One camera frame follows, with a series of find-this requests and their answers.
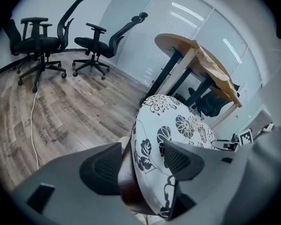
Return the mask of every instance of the frosted glass partition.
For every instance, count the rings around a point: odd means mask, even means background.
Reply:
[[[263,104],[259,91],[246,105],[239,108],[237,113],[231,115],[221,126],[213,130],[217,139],[230,139],[234,133],[240,130],[254,116]]]
[[[212,8],[201,0],[154,0],[148,18],[130,33],[118,67],[141,83],[151,86],[169,57],[155,44],[160,33],[192,38]]]
[[[247,98],[254,96],[261,85],[261,76],[250,49],[247,49],[245,52],[242,58],[242,63],[240,63],[233,71],[231,78],[232,81],[241,86],[241,88],[246,84],[248,87],[248,93],[246,94]]]
[[[208,18],[196,40],[217,57],[229,74],[242,63],[247,48],[237,30],[217,11]]]

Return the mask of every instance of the white cable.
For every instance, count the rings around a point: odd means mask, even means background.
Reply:
[[[31,116],[30,116],[30,123],[31,123],[31,142],[32,142],[32,147],[33,147],[34,153],[35,153],[36,158],[37,158],[37,169],[39,169],[37,150],[36,150],[36,147],[33,143],[33,124],[32,124],[32,114],[33,114],[33,110],[34,110],[34,105],[36,104],[37,93],[36,93],[36,96],[34,97],[34,101],[33,101],[33,106],[32,106]]]

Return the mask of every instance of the chair base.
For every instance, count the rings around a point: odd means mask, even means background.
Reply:
[[[76,62],[83,62],[82,65],[80,65],[79,67],[76,67]],[[102,73],[101,79],[104,80],[105,79],[105,72],[100,68],[100,66],[107,68],[106,71],[109,72],[110,71],[110,66],[103,64],[101,62],[99,62],[98,60],[95,61],[95,55],[92,55],[92,58],[90,60],[86,60],[86,59],[82,59],[82,60],[73,60],[72,63],[72,67],[74,68],[74,72],[73,72],[73,76],[77,77],[78,75],[78,71],[85,68],[85,67],[95,67],[99,72]]]
[[[64,68],[61,68],[61,61],[45,61],[44,55],[42,55],[41,61],[39,63],[37,63],[37,65],[35,67],[33,67],[29,71],[23,73],[19,77],[18,85],[21,86],[23,84],[22,78],[28,76],[31,73],[37,72],[37,75],[34,79],[33,88],[32,88],[32,91],[34,93],[36,93],[37,92],[37,83],[40,79],[40,76],[41,76],[42,72],[44,72],[46,69],[63,72],[61,77],[62,78],[67,77],[66,70]]]

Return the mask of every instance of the chair caster wheel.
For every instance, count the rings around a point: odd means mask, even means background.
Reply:
[[[36,93],[36,92],[37,92],[37,87],[33,87],[33,88],[32,88],[32,92],[33,92],[33,93]]]

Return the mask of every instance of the black armrest pad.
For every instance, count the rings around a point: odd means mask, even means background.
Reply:
[[[42,27],[51,27],[53,24],[50,23],[40,23],[40,26]]]
[[[48,21],[48,18],[46,18],[46,17],[27,17],[27,18],[21,19],[21,24],[28,23],[28,22],[41,23],[41,22],[46,22],[46,21]]]
[[[86,23],[86,25],[89,26],[89,27],[92,27],[92,28],[94,28],[95,30],[98,30],[98,31],[103,31],[103,32],[107,31],[105,28],[101,28],[99,26],[96,26],[96,25],[93,25],[93,24],[90,24],[90,23]]]

